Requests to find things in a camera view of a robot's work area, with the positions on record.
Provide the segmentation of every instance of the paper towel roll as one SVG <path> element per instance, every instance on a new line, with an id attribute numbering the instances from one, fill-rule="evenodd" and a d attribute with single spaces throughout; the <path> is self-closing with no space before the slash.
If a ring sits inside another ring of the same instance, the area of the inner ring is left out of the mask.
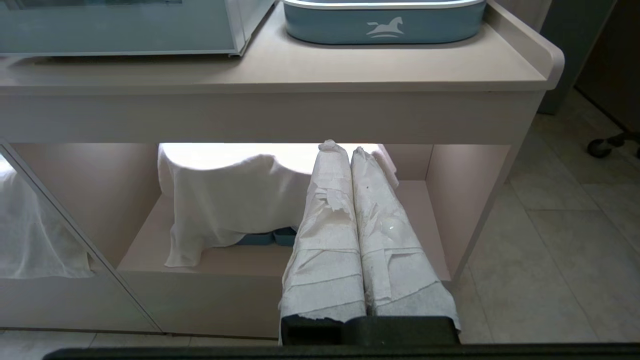
<path id="1" fill-rule="evenodd" d="M 280 317 L 348 321 L 365 316 L 353 184 L 347 152 L 319 146 L 305 214 L 282 277 Z"/>
<path id="2" fill-rule="evenodd" d="M 367 310 L 372 315 L 448 316 L 459 329 L 453 297 L 376 160 L 358 148 L 351 172 Z"/>

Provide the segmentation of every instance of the white paper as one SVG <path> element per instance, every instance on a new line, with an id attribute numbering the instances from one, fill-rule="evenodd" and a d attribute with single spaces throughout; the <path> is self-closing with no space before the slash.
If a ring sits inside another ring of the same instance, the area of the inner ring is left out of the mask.
<path id="1" fill-rule="evenodd" d="M 88 254 L 0 155 L 0 278 L 91 277 Z"/>
<path id="2" fill-rule="evenodd" d="M 333 141 L 319 149 L 282 277 L 280 316 L 346 322 L 366 315 L 349 157 Z"/>
<path id="3" fill-rule="evenodd" d="M 383 146 L 366 147 L 397 183 Z M 173 197 L 175 213 L 165 265 L 196 266 L 206 248 L 231 246 L 246 234 L 298 227 L 316 155 L 317 144 L 306 143 L 161 144 L 160 185 Z M 331 192 L 326 196 L 333 204 Z"/>
<path id="4" fill-rule="evenodd" d="M 351 172 L 370 314 L 448 316 L 459 329 L 454 299 L 439 281 L 378 162 L 359 148 Z"/>

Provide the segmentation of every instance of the floor tile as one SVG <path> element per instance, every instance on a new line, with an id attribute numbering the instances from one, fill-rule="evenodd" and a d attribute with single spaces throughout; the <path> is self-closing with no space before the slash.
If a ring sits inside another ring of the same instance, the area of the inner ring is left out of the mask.
<path id="1" fill-rule="evenodd" d="M 534 131 L 529 132 L 522 144 L 509 181 L 527 209 L 598 209 Z"/>
<path id="2" fill-rule="evenodd" d="M 189 336 L 98 333 L 91 347 L 187 347 L 190 340 Z"/>
<path id="3" fill-rule="evenodd" d="M 587 184 L 584 189 L 640 254 L 640 185 Z"/>
<path id="4" fill-rule="evenodd" d="M 462 328 L 460 341 L 463 344 L 493 343 L 489 326 L 486 323 L 486 316 L 477 294 L 476 284 L 467 266 L 465 266 L 458 282 L 448 288 L 456 300 L 458 308 Z"/>
<path id="5" fill-rule="evenodd" d="M 496 343 L 597 341 L 510 186 L 498 194 L 470 269 Z"/>
<path id="6" fill-rule="evenodd" d="M 640 341 L 640 257 L 601 211 L 529 212 L 601 341 Z"/>
<path id="7" fill-rule="evenodd" d="M 0 334 L 0 359 L 41 360 L 61 348 L 86 348 L 92 332 L 5 331 Z"/>
<path id="8" fill-rule="evenodd" d="M 192 347 L 270 347 L 278 346 L 277 340 L 254 340 L 232 338 L 191 338 Z"/>
<path id="9" fill-rule="evenodd" d="M 556 116 L 537 115 L 533 129 L 582 184 L 640 183 L 640 167 L 629 162 L 628 155 L 616 149 L 605 159 L 586 152 L 587 144 L 607 135 L 595 129 L 585 110 L 568 101 Z"/>

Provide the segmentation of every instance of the blue container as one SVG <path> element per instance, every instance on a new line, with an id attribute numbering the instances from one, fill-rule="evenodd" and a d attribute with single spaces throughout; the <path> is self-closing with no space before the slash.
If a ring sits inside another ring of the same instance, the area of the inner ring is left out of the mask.
<path id="1" fill-rule="evenodd" d="M 274 231 L 273 236 L 276 238 L 276 244 L 280 246 L 292 247 L 296 242 L 296 231 L 290 227 Z"/>
<path id="2" fill-rule="evenodd" d="M 0 56 L 243 54 L 274 0 L 0 0 Z"/>
<path id="3" fill-rule="evenodd" d="M 436 44 L 478 33 L 486 0 L 283 0 L 287 31 L 318 44 Z"/>
<path id="4" fill-rule="evenodd" d="M 273 243 L 273 233 L 247 234 L 236 243 L 236 245 L 271 245 Z"/>

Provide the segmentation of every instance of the chair wheel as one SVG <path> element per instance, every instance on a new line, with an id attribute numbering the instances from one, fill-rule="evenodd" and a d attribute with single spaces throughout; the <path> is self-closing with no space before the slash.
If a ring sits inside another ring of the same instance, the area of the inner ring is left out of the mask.
<path id="1" fill-rule="evenodd" d="M 609 156 L 611 153 L 611 149 L 603 149 L 603 143 L 603 139 L 597 139 L 590 142 L 587 146 L 587 152 L 589 153 L 589 155 L 598 159 L 606 158 L 607 156 Z"/>

